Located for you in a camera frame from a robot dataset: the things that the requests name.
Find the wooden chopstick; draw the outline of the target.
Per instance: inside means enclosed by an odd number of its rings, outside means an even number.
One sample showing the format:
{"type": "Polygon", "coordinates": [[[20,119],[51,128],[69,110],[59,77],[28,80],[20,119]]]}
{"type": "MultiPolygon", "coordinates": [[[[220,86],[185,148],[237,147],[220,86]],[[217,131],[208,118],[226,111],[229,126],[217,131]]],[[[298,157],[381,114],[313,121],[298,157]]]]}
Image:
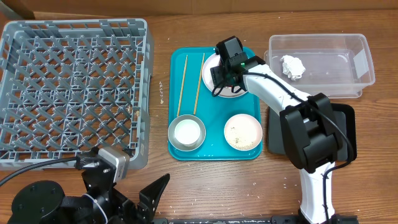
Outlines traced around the wooden chopstick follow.
{"type": "Polygon", "coordinates": [[[197,93],[196,93],[196,97],[195,97],[195,105],[194,105],[194,109],[193,109],[193,115],[194,116],[196,116],[196,113],[197,113],[197,105],[198,105],[198,98],[199,98],[199,94],[200,94],[200,87],[201,87],[201,79],[202,79],[202,75],[203,75],[204,62],[205,62],[205,53],[203,53],[202,61],[201,61],[200,76],[199,76],[199,79],[198,79],[197,93]]]}
{"type": "Polygon", "coordinates": [[[186,55],[186,57],[185,57],[185,63],[184,63],[184,68],[183,68],[180,95],[179,95],[179,99],[178,99],[177,117],[180,116],[180,108],[181,108],[181,104],[182,104],[183,88],[184,88],[184,84],[185,84],[185,75],[186,75],[186,71],[187,71],[187,62],[188,62],[188,55],[186,55]]]}

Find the small white round plate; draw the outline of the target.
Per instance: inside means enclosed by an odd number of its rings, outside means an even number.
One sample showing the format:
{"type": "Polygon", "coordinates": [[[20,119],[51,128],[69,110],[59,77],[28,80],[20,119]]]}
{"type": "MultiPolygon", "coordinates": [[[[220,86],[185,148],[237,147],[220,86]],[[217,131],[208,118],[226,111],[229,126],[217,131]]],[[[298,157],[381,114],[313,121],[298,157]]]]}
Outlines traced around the small white round plate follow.
{"type": "Polygon", "coordinates": [[[260,122],[248,114],[236,114],[224,126],[226,142],[239,151],[250,151],[260,145],[262,134],[260,122]]]}

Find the white paper napkin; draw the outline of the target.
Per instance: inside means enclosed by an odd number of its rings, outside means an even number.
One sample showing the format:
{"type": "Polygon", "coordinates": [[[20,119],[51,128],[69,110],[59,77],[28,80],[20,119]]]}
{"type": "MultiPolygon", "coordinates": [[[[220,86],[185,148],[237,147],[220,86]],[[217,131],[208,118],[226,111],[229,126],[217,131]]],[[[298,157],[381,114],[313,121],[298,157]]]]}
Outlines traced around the white paper napkin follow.
{"type": "Polygon", "coordinates": [[[299,58],[284,55],[280,61],[282,62],[282,73],[287,75],[290,80],[296,81],[302,78],[305,67],[299,58]]]}

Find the pile of rice grains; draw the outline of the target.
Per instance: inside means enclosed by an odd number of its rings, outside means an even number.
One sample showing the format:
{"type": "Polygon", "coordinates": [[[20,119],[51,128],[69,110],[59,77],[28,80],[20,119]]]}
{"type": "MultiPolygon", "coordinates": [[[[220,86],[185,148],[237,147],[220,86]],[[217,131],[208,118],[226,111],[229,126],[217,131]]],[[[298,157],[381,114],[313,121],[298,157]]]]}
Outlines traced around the pile of rice grains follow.
{"type": "Polygon", "coordinates": [[[231,124],[225,127],[224,137],[232,148],[249,151],[260,143],[262,129],[253,125],[231,124]]]}

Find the white paper cup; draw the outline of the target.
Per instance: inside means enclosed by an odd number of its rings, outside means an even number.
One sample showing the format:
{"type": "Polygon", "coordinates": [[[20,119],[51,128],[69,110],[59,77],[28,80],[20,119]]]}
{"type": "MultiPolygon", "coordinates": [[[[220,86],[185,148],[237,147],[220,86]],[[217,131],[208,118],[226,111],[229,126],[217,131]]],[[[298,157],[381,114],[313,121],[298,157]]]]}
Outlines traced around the white paper cup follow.
{"type": "Polygon", "coordinates": [[[174,131],[175,139],[185,146],[194,145],[198,141],[200,134],[199,124],[191,119],[180,121],[174,131]]]}

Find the grey metal bowl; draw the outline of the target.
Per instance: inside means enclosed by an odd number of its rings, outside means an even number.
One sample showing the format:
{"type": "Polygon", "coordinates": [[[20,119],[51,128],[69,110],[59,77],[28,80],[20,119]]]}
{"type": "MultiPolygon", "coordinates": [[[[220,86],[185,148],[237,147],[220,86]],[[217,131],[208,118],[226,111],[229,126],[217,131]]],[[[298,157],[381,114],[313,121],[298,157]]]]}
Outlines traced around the grey metal bowl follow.
{"type": "Polygon", "coordinates": [[[197,148],[199,148],[199,147],[203,144],[203,142],[204,142],[204,140],[205,140],[205,137],[206,137],[206,128],[205,128],[204,123],[203,123],[199,118],[197,118],[196,116],[190,115],[190,114],[185,114],[185,115],[181,115],[181,116],[179,116],[179,117],[176,117],[176,118],[171,122],[171,124],[169,125],[169,128],[168,128],[168,139],[169,139],[169,142],[171,143],[171,145],[172,145],[174,148],[176,148],[176,149],[179,150],[179,151],[185,151],[185,152],[187,152],[187,151],[194,151],[194,150],[196,150],[197,148]],[[184,119],[191,119],[191,120],[194,120],[194,121],[196,121],[196,122],[199,124],[199,126],[200,126],[200,130],[201,130],[200,137],[199,137],[198,141],[197,141],[194,145],[191,145],[191,146],[185,146],[185,145],[179,143],[179,142],[175,139],[175,137],[174,137],[174,131],[175,131],[176,125],[177,125],[180,121],[182,121],[182,120],[184,120],[184,119]]]}

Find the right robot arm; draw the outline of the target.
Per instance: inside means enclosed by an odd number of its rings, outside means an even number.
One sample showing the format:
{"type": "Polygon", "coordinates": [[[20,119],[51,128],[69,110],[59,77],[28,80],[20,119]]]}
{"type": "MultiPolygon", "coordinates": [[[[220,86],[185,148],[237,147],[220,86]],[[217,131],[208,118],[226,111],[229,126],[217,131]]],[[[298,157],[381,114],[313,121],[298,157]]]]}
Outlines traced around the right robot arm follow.
{"type": "Polygon", "coordinates": [[[215,89],[238,86],[278,113],[285,153],[300,171],[301,219],[335,222],[331,176],[355,160],[356,141],[337,126],[330,99],[323,93],[309,95],[294,88],[258,56],[219,59],[208,71],[215,89]]]}

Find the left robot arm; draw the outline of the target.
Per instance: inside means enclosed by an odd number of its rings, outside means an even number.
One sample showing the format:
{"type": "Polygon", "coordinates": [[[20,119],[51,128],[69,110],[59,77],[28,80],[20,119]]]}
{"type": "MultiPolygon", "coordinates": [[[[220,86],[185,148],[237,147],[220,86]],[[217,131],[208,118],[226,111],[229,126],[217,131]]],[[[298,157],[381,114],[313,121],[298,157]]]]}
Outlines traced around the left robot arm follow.
{"type": "Polygon", "coordinates": [[[116,190],[116,169],[100,162],[82,173],[87,192],[67,196],[51,180],[34,182],[12,201],[9,223],[152,223],[170,175],[165,174],[139,192],[134,203],[116,190]]]}

